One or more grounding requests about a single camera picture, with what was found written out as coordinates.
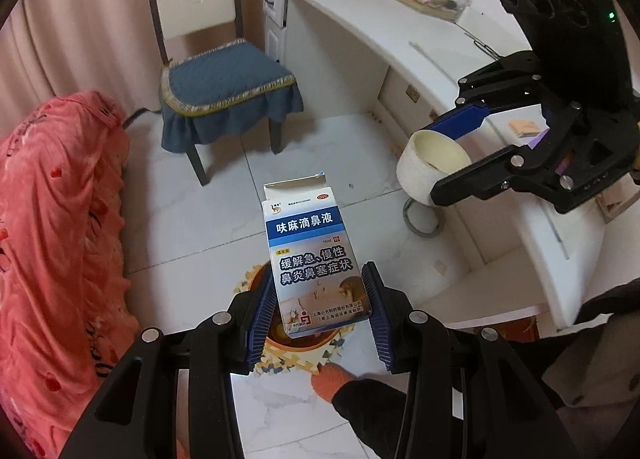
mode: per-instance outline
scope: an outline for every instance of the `curtain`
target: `curtain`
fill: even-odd
[[[242,0],[245,37],[263,46],[262,0]],[[176,59],[232,39],[233,25],[167,42]],[[158,109],[162,67],[148,0],[19,0],[0,30],[0,137],[52,96],[97,89],[127,113]]]

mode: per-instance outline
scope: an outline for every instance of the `wall socket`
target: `wall socket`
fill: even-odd
[[[410,97],[410,99],[413,100],[414,104],[418,103],[418,100],[420,99],[420,93],[418,92],[418,89],[409,84],[406,87],[405,93],[408,97]]]

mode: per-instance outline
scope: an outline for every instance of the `person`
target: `person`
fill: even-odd
[[[636,457],[640,449],[640,279],[585,303],[576,323],[610,313],[606,324],[574,334],[510,342],[583,458]],[[394,459],[405,394],[335,363],[319,367],[311,386],[381,459]]]

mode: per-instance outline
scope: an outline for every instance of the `foot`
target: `foot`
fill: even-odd
[[[345,383],[356,379],[355,376],[335,363],[327,363],[322,368],[318,367],[318,370],[320,372],[317,375],[311,376],[311,387],[317,395],[329,403]]]

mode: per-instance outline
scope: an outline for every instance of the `pink plush blanket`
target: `pink plush blanket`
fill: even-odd
[[[0,405],[37,458],[58,457],[138,331],[118,239],[123,119],[83,92],[0,141]]]

